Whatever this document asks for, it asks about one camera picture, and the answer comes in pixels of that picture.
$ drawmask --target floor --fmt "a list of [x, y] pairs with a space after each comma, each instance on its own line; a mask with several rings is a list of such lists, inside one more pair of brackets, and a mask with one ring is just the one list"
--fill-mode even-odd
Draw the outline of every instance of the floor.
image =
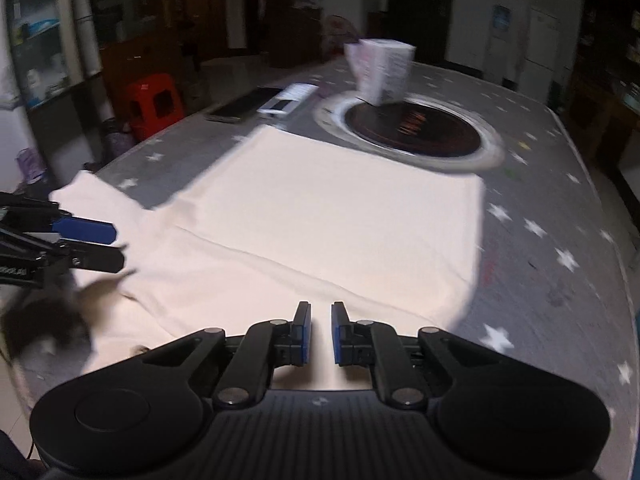
[[[29, 425], [3, 360], [0, 360], [0, 430], [9, 435], [24, 456], [28, 455], [31, 448]], [[33, 450], [31, 458], [38, 458], [37, 450]]]

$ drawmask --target metal screw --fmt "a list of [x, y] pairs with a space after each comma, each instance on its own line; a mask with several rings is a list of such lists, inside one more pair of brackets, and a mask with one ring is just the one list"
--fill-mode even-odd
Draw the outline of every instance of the metal screw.
[[415, 388], [398, 388], [391, 394], [391, 398], [405, 406], [411, 406], [412, 404], [418, 404], [424, 400], [424, 395], [420, 390]]
[[249, 392], [243, 388], [225, 388], [218, 394], [218, 399], [225, 404], [240, 404], [249, 398]]

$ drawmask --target plastic stool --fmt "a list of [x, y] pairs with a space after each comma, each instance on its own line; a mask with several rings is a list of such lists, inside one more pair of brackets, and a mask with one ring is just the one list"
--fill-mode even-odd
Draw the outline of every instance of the plastic stool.
[[132, 132], [145, 140], [184, 118], [180, 96], [168, 74], [152, 74], [126, 88]]

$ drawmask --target robotic arm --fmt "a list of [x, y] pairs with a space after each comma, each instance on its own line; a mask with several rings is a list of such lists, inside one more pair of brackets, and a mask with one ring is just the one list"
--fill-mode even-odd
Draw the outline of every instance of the robotic arm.
[[207, 328], [69, 381], [31, 413], [49, 480], [596, 479], [609, 415], [588, 389], [437, 328], [398, 336], [332, 305], [335, 362], [373, 388], [269, 388], [308, 363], [311, 306]]
[[112, 224], [76, 218], [46, 202], [0, 192], [0, 285], [43, 288], [69, 269], [119, 272]]

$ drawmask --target smartphone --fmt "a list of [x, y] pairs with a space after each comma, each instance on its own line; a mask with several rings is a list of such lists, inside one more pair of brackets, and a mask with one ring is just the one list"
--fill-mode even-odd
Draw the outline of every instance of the smartphone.
[[217, 121], [220, 123], [239, 123], [244, 121], [263, 104], [275, 97], [282, 91], [282, 88], [258, 87], [251, 90], [239, 98], [228, 102], [211, 112], [204, 114], [207, 121]]

